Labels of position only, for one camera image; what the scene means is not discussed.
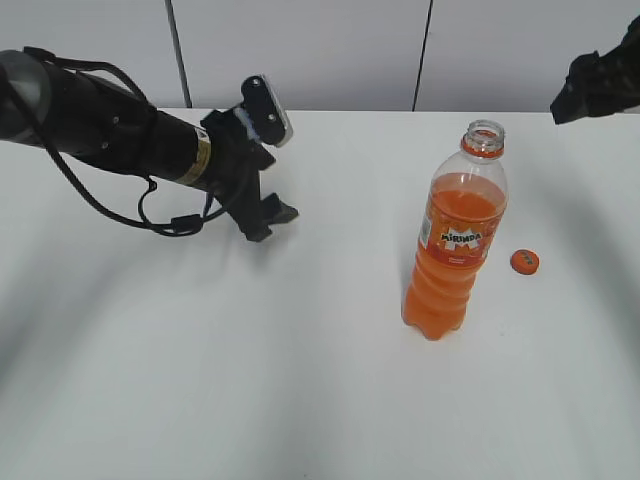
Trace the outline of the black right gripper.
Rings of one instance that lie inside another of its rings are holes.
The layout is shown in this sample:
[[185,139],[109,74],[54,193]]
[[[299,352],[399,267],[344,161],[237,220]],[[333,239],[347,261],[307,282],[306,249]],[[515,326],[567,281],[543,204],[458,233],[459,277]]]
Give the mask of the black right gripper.
[[550,105],[556,125],[599,118],[639,106],[639,17],[627,27],[620,44],[600,55],[579,55],[570,64],[564,85]]

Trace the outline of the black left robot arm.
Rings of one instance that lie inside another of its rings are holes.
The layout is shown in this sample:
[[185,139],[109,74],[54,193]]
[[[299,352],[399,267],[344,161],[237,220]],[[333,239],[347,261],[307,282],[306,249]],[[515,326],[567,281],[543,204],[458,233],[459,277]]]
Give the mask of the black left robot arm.
[[[274,164],[268,147],[293,134],[268,80],[253,75],[242,100],[213,110],[199,125],[157,109],[121,69],[25,47],[1,53],[1,138],[45,150],[96,211],[120,224],[179,238],[228,214],[251,242],[297,218],[277,194],[262,196],[260,174]],[[101,204],[64,160],[70,155],[106,172],[135,176],[154,192],[158,180],[201,190],[201,212],[153,222],[142,207],[135,219]]]

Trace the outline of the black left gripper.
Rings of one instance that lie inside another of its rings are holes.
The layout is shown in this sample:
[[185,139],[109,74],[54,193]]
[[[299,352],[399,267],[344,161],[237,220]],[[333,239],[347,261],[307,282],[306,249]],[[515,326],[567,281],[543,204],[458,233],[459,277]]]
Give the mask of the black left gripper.
[[209,134],[213,147],[204,174],[205,223],[228,214],[247,240],[261,242],[271,235],[272,225],[288,224],[299,216],[298,210],[276,193],[266,197],[261,194],[260,172],[275,159],[248,137],[233,111],[213,110],[200,125]]

